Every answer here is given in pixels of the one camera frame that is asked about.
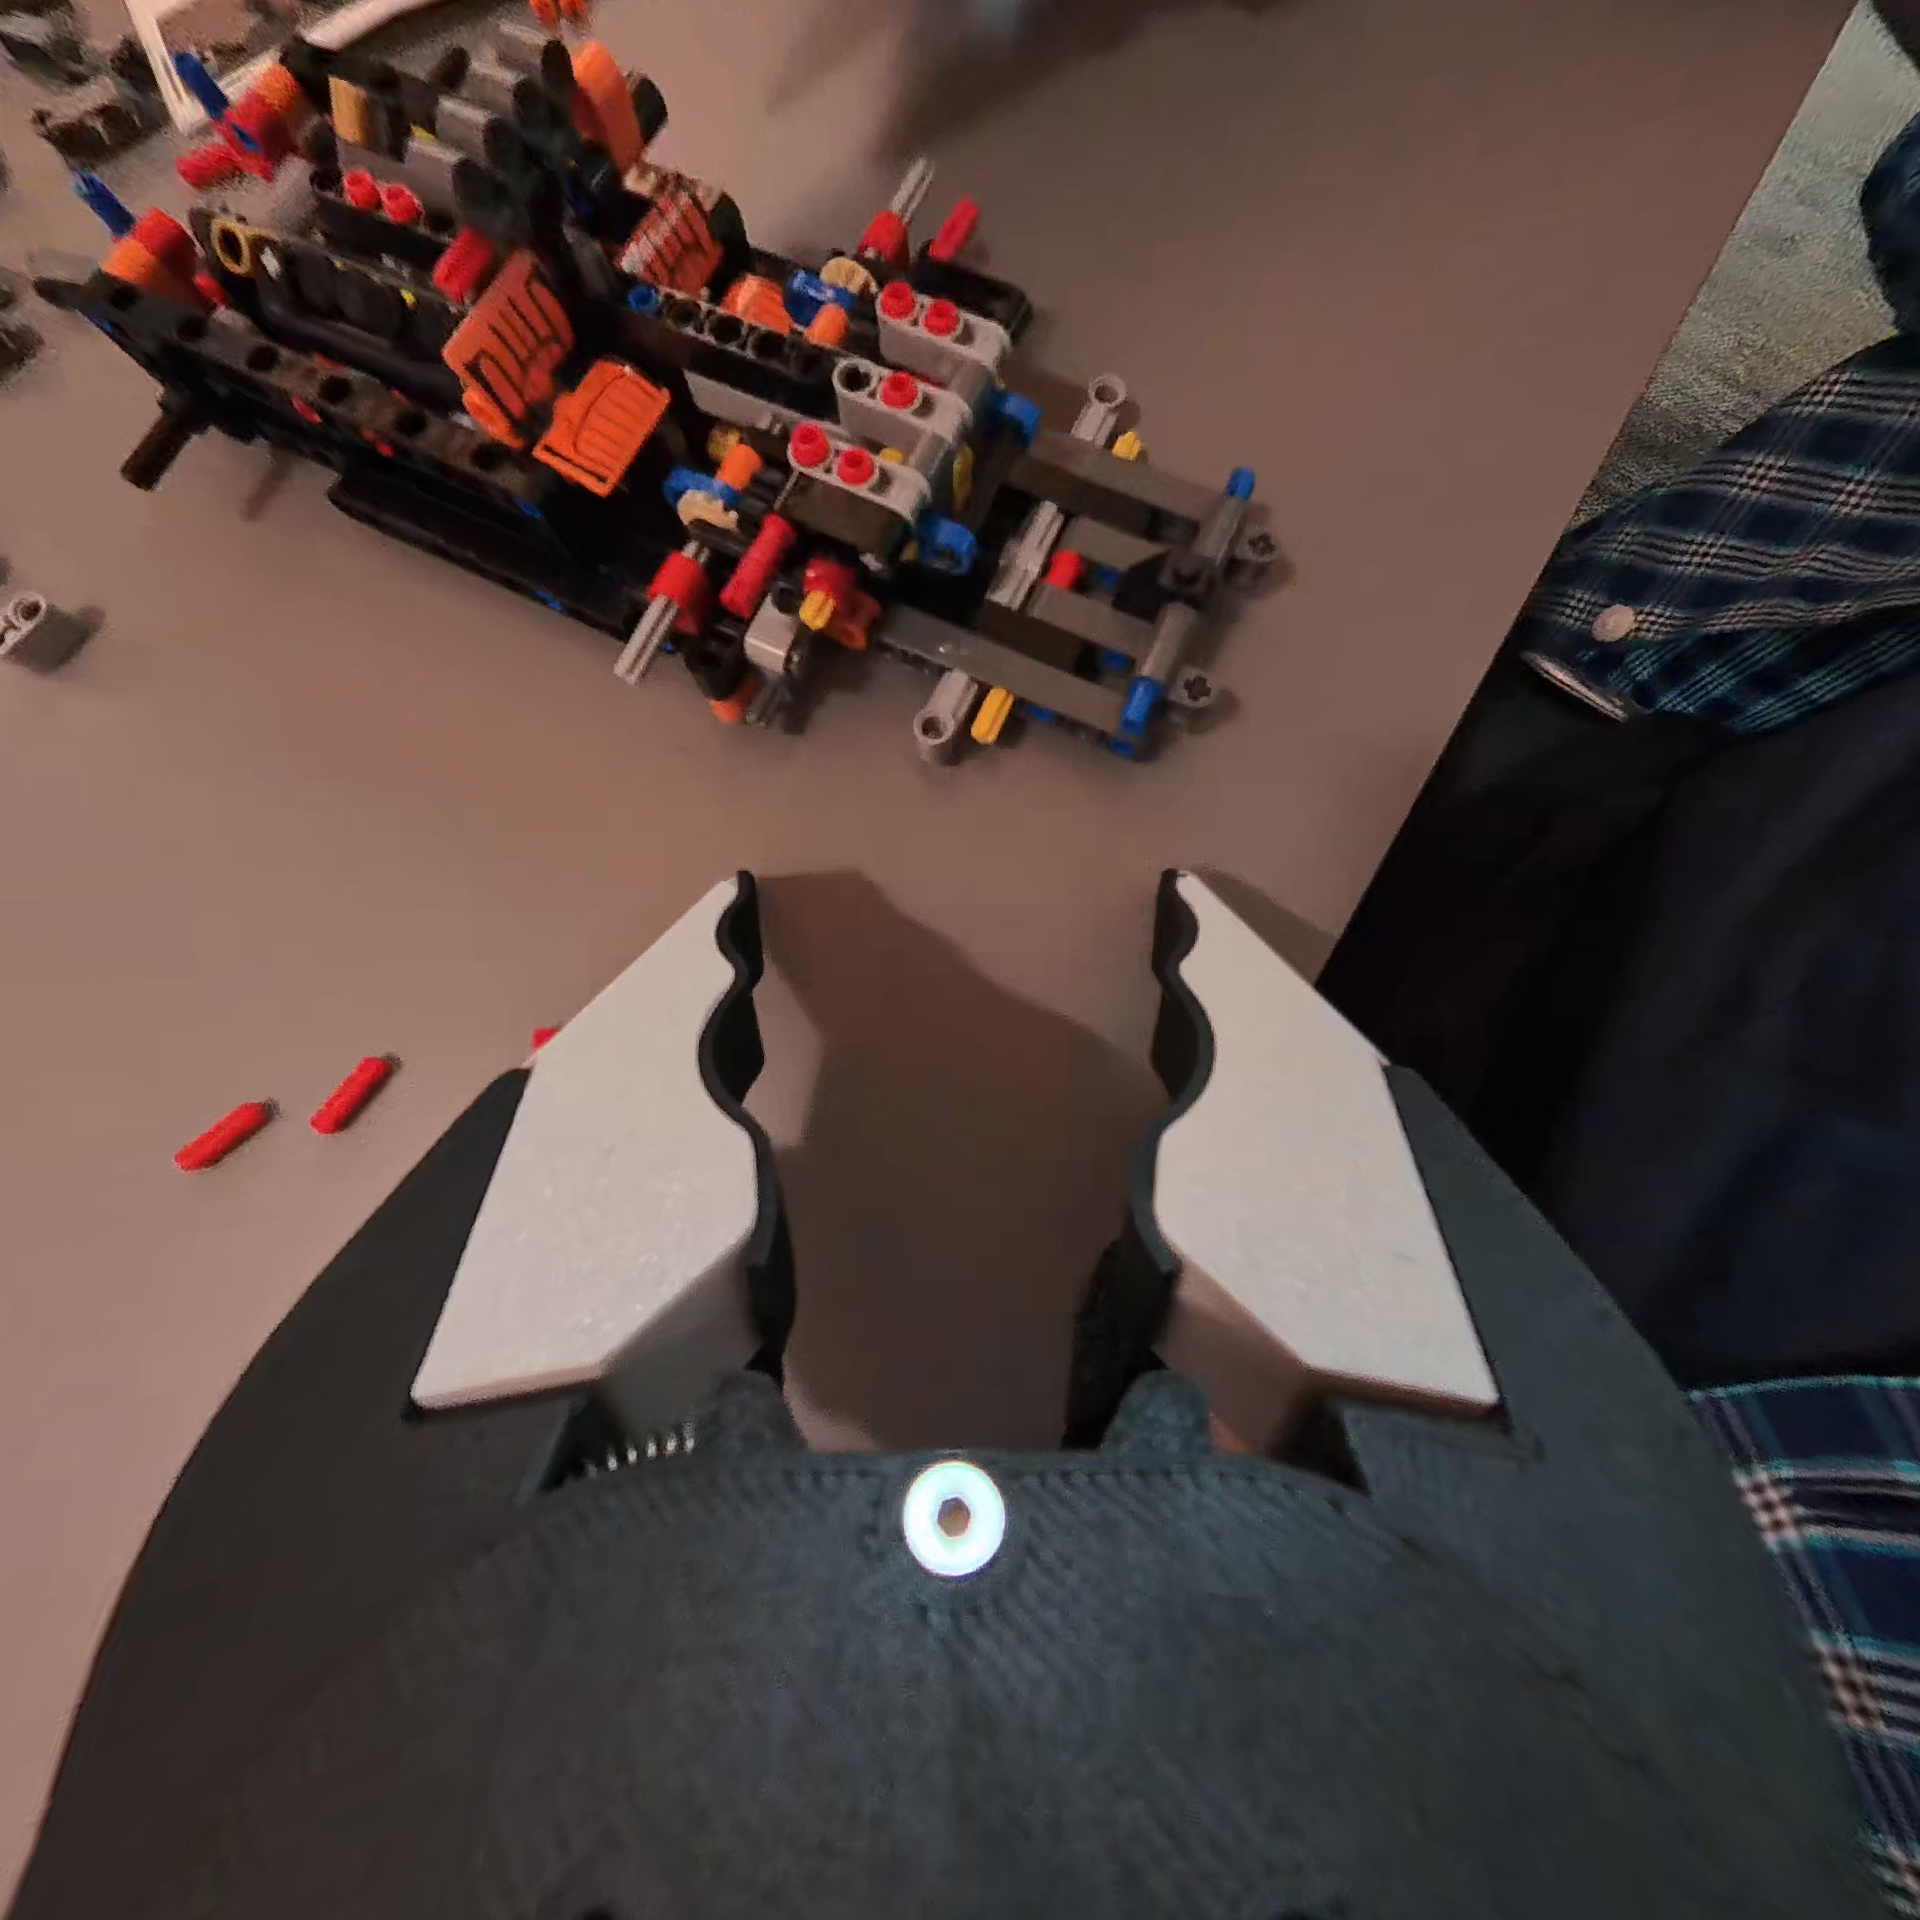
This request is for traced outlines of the pile of grey lego pieces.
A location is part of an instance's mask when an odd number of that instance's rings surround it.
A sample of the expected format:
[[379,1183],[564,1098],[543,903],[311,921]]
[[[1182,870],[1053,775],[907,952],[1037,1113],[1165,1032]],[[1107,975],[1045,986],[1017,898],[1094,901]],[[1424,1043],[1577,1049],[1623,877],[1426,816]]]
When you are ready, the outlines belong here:
[[167,110],[152,65],[133,34],[108,38],[85,4],[2,4],[2,385],[40,355],[29,316],[52,185],[120,241],[133,211],[105,167],[159,132]]

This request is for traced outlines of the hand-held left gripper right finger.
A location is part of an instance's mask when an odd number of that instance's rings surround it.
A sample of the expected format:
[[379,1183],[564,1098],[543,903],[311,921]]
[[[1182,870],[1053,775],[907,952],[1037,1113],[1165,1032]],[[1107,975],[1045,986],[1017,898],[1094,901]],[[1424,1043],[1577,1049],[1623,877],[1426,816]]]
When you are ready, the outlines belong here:
[[1331,1405],[1491,1418],[1380,1050],[1196,873],[1159,877],[1148,967],[1165,1111],[1074,1316],[1067,1448],[1148,1373],[1237,1450],[1294,1450]]

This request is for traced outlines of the dark cloth garment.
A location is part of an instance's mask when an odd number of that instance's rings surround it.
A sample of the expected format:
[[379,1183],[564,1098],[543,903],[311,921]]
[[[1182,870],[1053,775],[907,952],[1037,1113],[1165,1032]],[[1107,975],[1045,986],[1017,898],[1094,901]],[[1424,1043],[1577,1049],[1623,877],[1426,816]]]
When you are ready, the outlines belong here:
[[1494,662],[1319,988],[1677,1386],[1918,1378],[1918,680],[1737,734]]

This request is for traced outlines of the lego technic car chassis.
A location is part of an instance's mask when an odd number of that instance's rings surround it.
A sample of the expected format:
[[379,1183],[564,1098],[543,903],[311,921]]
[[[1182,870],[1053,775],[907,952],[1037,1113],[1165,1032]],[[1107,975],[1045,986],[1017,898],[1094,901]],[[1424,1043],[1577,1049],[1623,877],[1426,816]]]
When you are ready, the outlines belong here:
[[913,237],[926,158],[857,241],[774,251],[664,164],[661,83],[588,24],[526,8],[419,71],[365,44],[286,38],[176,159],[185,211],[36,254],[34,293],[157,385],[130,485],[271,443],[730,725],[783,725],[825,647],[935,677],[925,759],[1023,719],[1139,761],[1215,702],[1198,638],[1279,563],[1258,472],[1152,468],[1119,377],[1045,423],[975,204]]

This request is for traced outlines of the person in plaid shirt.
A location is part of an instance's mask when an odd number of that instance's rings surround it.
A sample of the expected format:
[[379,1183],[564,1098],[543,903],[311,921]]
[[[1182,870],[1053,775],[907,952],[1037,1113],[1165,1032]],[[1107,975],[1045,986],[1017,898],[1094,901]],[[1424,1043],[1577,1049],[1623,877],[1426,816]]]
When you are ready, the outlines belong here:
[[[1892,337],[1566,537],[1522,614],[1542,673],[1737,734],[1918,680],[1918,120],[1859,210]],[[1918,1378],[1687,1391],[1785,1575],[1870,1872],[1918,1917]]]

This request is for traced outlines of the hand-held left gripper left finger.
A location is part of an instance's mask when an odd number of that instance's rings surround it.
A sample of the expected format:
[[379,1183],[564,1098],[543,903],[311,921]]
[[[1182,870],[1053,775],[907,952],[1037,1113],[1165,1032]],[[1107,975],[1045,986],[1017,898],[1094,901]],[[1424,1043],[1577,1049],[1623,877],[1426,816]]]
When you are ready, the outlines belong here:
[[792,1244],[747,1111],[758,883],[714,883],[526,1069],[413,1380],[420,1415],[586,1394],[649,1433],[783,1386]]

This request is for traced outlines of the lego sticker sheet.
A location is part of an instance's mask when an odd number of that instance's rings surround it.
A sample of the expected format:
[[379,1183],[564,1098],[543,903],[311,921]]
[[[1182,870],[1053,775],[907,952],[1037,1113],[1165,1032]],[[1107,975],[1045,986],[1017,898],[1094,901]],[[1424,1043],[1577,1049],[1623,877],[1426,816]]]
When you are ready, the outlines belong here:
[[347,50],[423,4],[123,4],[167,114],[180,132],[220,128],[278,50],[299,37]]

